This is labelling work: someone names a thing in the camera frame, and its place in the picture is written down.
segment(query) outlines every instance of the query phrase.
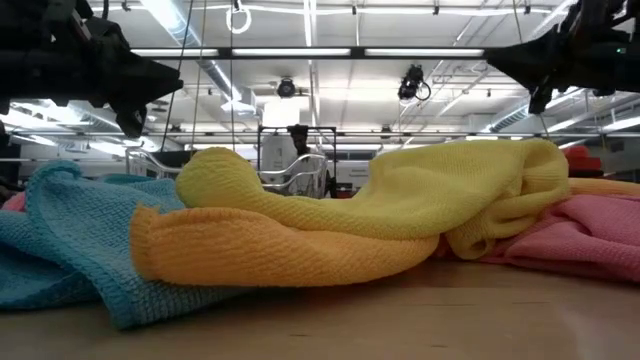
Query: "blue towel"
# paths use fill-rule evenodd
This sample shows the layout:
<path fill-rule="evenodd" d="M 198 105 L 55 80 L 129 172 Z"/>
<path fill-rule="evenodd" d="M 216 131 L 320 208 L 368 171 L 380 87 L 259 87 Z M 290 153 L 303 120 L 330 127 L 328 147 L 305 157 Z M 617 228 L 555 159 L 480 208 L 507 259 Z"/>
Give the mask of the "blue towel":
<path fill-rule="evenodd" d="M 170 179 L 91 181 L 66 161 L 39 169 L 28 184 L 27 213 L 0 212 L 0 308 L 47 308 L 101 298 L 114 325 L 127 328 L 247 291 L 140 278 L 129 256 L 129 221 L 138 203 L 161 212 L 184 208 Z"/>

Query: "hanging ring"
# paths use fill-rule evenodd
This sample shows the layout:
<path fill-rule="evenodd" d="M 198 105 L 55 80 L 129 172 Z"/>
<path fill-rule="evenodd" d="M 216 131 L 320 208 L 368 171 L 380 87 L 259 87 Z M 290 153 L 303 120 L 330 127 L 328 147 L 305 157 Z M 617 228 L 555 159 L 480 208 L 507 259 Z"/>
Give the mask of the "hanging ring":
<path fill-rule="evenodd" d="M 245 23 L 241 28 L 234 28 L 233 25 L 231 24 L 231 18 L 233 17 L 233 15 L 238 13 L 245 14 L 246 16 Z M 251 26 L 251 21 L 252 21 L 251 11 L 249 11 L 248 9 L 240 9 L 237 11 L 233 9 L 227 10 L 227 28 L 229 28 L 229 30 L 234 34 L 242 34 L 243 32 L 249 30 L 249 27 Z"/>

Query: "pink towel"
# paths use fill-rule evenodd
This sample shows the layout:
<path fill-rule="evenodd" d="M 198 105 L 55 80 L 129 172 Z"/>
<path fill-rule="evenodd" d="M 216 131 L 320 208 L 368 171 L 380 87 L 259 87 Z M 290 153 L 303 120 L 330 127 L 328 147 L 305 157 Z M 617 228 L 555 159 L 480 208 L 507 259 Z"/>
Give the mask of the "pink towel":
<path fill-rule="evenodd" d="M 5 203 L 2 204 L 2 210 L 24 212 L 25 211 L 24 192 L 18 193 L 12 196 L 11 199 L 5 201 Z"/>
<path fill-rule="evenodd" d="M 480 261 L 640 282 L 640 197 L 573 196 Z"/>

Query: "wire basket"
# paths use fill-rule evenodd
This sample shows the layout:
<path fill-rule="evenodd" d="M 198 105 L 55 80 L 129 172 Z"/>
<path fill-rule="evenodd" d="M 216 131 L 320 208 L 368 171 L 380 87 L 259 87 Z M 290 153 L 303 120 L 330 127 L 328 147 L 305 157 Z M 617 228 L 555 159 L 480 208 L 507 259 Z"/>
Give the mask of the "wire basket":
<path fill-rule="evenodd" d="M 149 176 L 156 179 L 175 179 L 182 168 L 164 165 L 152 152 L 128 148 L 125 153 L 127 174 Z M 284 196 L 324 198 L 328 161 L 323 155 L 300 156 L 288 168 L 280 171 L 257 171 L 262 187 Z"/>

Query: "table surface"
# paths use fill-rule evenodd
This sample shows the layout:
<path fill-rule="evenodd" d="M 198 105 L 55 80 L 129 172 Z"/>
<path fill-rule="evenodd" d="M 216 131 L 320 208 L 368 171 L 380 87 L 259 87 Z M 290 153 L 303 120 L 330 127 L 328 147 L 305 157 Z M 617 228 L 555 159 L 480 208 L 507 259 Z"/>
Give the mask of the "table surface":
<path fill-rule="evenodd" d="M 640 288 L 427 262 L 349 287 L 266 291 L 119 332 L 89 304 L 0 313 L 7 359 L 638 359 Z"/>

